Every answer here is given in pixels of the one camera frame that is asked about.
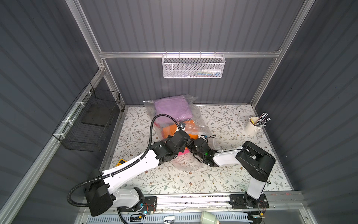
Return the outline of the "orange trousers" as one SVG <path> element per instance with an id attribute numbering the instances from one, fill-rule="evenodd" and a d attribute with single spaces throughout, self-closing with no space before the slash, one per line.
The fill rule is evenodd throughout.
<path id="1" fill-rule="evenodd" d="M 183 122 L 185 124 L 184 131 L 189 134 L 190 138 L 198 139 L 199 137 L 199 128 L 196 126 L 193 120 L 188 120 Z M 173 124 L 162 129 L 162 137 L 167 138 L 169 135 L 173 136 L 178 130 L 178 127 Z"/>

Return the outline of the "clear plastic vacuum bag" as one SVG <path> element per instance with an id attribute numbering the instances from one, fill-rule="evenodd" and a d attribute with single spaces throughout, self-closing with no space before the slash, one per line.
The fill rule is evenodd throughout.
<path id="1" fill-rule="evenodd" d="M 199 128 L 199 135 L 206 134 L 208 138 L 212 137 L 213 134 L 210 131 L 209 127 L 206 125 L 204 119 L 202 118 L 202 113 L 200 109 L 194 104 L 196 97 L 193 97 L 191 95 L 180 95 L 180 96 L 185 96 L 190 103 L 190 108 L 193 113 L 193 118 L 190 120 L 193 120 L 196 126 Z M 155 100 L 144 101 L 144 106 L 151 119 L 156 116 L 154 101 Z M 207 143 L 211 148 L 216 146 L 216 142 L 213 139 L 207 140 Z M 173 165 L 178 170 L 184 170 L 184 171 L 196 171 L 198 169 L 201 169 L 205 165 L 203 163 L 200 163 L 197 159 L 195 159 L 191 152 L 185 155 L 177 156 L 175 159 L 171 160 L 168 164 Z"/>

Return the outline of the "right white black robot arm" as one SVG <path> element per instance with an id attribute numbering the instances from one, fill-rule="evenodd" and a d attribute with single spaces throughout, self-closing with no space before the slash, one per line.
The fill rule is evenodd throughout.
<path id="1" fill-rule="evenodd" d="M 210 167 L 240 164 L 251 175 L 245 197 L 253 202 L 258 202 L 263 195 L 276 163 L 274 156 L 250 141 L 246 141 L 239 149 L 220 152 L 211 149 L 206 140 L 198 138 L 190 141 L 188 149 L 199 162 Z"/>

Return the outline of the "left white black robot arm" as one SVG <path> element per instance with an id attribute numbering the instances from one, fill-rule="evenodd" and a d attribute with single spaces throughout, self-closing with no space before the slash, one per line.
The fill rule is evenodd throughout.
<path id="1" fill-rule="evenodd" d="M 179 152 L 184 152 L 189 142 L 189 134 L 176 131 L 174 136 L 152 144 L 145 156 L 139 155 L 121 166 L 102 172 L 97 169 L 92 171 L 88 180 L 103 179 L 84 185 L 91 215 L 99 216 L 113 206 L 140 210 L 145 200 L 141 190 L 138 187 L 123 189 L 122 186 L 139 174 L 176 158 Z"/>

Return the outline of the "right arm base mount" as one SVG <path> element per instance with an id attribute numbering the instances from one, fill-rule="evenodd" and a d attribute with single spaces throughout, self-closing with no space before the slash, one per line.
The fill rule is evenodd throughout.
<path id="1" fill-rule="evenodd" d="M 230 194 L 228 203 L 233 209 L 264 209 L 269 208 L 269 203 L 265 194 L 261 194 L 258 199 L 254 199 L 247 193 Z"/>

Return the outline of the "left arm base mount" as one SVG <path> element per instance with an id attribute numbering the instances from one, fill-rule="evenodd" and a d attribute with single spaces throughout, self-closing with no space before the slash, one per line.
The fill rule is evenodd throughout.
<path id="1" fill-rule="evenodd" d="M 132 208 L 120 207 L 120 212 L 145 212 L 145 211 L 156 211 L 157 208 L 157 197 L 145 197 L 144 200 L 140 200 Z"/>

